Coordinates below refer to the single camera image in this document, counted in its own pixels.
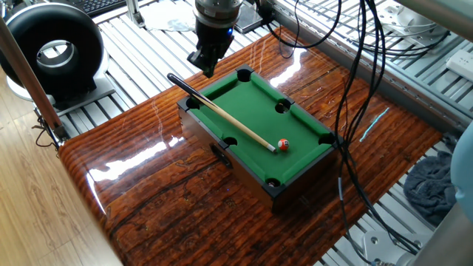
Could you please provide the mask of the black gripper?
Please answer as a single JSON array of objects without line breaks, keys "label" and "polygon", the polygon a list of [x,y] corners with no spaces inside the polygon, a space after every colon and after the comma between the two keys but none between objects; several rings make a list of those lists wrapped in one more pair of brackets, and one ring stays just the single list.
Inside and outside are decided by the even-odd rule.
[{"label": "black gripper", "polygon": [[212,27],[196,19],[197,50],[187,60],[197,68],[206,68],[205,76],[211,78],[215,67],[234,39],[234,27]]}]

